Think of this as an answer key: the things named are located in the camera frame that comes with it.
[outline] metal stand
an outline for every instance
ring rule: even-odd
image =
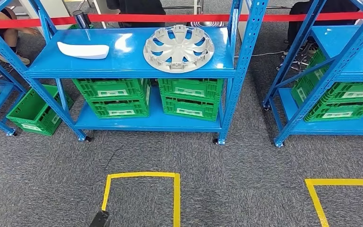
[[[267,96],[263,101],[263,107],[272,109],[279,134],[275,138],[277,147],[283,146],[283,142],[289,135],[363,135],[363,118],[360,120],[305,122],[303,118],[318,102],[326,90],[335,82],[363,82],[363,25],[362,26],[313,26],[326,0],[314,0],[308,14],[294,40],[289,54],[286,56]],[[363,0],[352,0],[363,11]],[[327,60],[298,75],[285,79],[300,47],[311,35],[326,54]],[[330,65],[326,74],[306,98],[301,107],[297,107],[289,88],[282,88],[288,83]],[[274,98],[279,96],[287,124],[282,125]]]
[[[5,103],[7,98],[10,96],[12,91],[19,92],[17,99],[15,100],[12,107],[17,104],[23,95],[26,93],[26,90],[0,65],[0,74],[1,77],[4,77],[6,80],[0,79],[0,108]],[[0,129],[6,133],[8,136],[16,136],[16,132],[14,129],[8,127],[6,123],[7,118],[4,117],[0,120]]]
[[[27,68],[0,38],[0,52],[10,60],[12,66],[44,99],[58,116],[74,131],[80,141],[89,141],[82,130],[124,130],[124,131],[191,131],[217,132],[217,144],[224,144],[236,108],[248,64],[258,37],[267,0],[253,0],[247,23],[246,36],[242,42],[237,68],[234,67],[234,51],[238,18],[242,0],[233,0],[228,27],[204,27],[215,45],[212,59],[200,69],[181,74],[169,74],[148,65],[142,47],[156,28],[128,29],[75,29],[56,30],[39,0],[29,0],[40,15],[45,48],[33,64]],[[57,42],[72,44],[106,44],[112,49],[106,59],[86,60],[62,54]],[[214,122],[166,115],[163,112],[159,90],[153,88],[150,95],[150,116],[148,118],[99,119],[87,103],[74,122],[67,106],[59,105],[48,94],[38,79],[54,78],[57,82],[62,103],[64,93],[61,79],[81,78],[215,78],[227,79],[225,105],[220,104],[218,118]]]

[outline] white wall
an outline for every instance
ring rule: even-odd
[[[34,11],[33,7],[31,6],[28,0],[18,0],[20,4],[25,8],[25,12],[30,15],[30,18],[35,19],[39,18],[37,13]],[[48,13],[49,17],[68,17],[70,16],[66,5],[64,4],[63,0],[41,0],[46,12]],[[56,26],[57,29],[68,29],[69,25],[59,25]]]

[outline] shelf foot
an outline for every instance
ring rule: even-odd
[[[276,146],[277,148],[281,148],[281,147],[284,147],[284,146],[285,146],[285,144],[284,144],[283,142],[277,142],[277,141],[275,140],[275,146]]]
[[[17,136],[17,132],[16,131],[8,132],[6,133],[6,136]]]
[[[265,111],[269,111],[270,110],[270,104],[265,103],[265,101],[262,101],[262,108],[264,108]]]
[[[225,141],[224,140],[219,140],[218,138],[215,138],[212,140],[212,142],[216,145],[224,145]]]
[[[94,138],[86,136],[84,138],[79,138],[78,141],[91,142]]]

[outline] shoe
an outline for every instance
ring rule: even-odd
[[[288,53],[289,53],[289,50],[290,50],[290,45],[288,45],[287,47],[286,47],[286,49],[283,51],[283,55],[284,56],[286,56]]]
[[[20,56],[19,54],[17,54],[17,57],[25,64],[25,65],[28,65],[30,64],[30,60],[27,59],[27,58],[24,58],[22,56]],[[3,61],[3,62],[6,62],[6,63],[9,63],[1,54],[0,54],[0,60]]]

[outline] crate label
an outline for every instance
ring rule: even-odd
[[[99,97],[108,97],[108,96],[128,96],[126,90],[113,90],[113,91],[98,91]]]
[[[318,79],[320,79],[321,77],[323,77],[323,72],[321,70],[317,70],[314,73],[315,73],[315,75],[317,76]]]
[[[346,92],[342,98],[362,98],[363,97],[363,91],[357,91],[357,92]]]
[[[57,122],[58,122],[58,120],[59,120],[59,116],[58,115],[56,115],[53,119],[52,119],[52,123],[53,124],[56,124]]]
[[[343,113],[326,113],[322,118],[338,118],[338,117],[350,117],[353,112],[343,112]]]
[[[135,115],[134,110],[110,110],[110,116],[118,116],[118,115]]]
[[[40,128],[33,126],[33,125],[28,125],[28,124],[21,124],[21,126],[23,126],[23,128],[25,129],[31,129],[31,130],[35,130],[35,131],[42,131]]]
[[[301,101],[304,102],[304,100],[307,98],[307,96],[304,94],[304,91],[302,90],[303,88],[299,88],[297,89],[298,95],[300,96]]]
[[[147,106],[149,106],[149,94],[151,93],[151,86],[147,86],[147,90],[146,90],[146,97],[145,97],[145,101],[147,103]]]
[[[182,95],[205,97],[205,92],[203,90],[192,90],[184,89],[182,87],[175,87],[174,92]]]
[[[182,109],[182,108],[177,108],[176,113],[178,113],[178,114],[193,115],[193,116],[198,116],[198,117],[204,116],[202,114],[202,111],[186,110],[186,109]]]

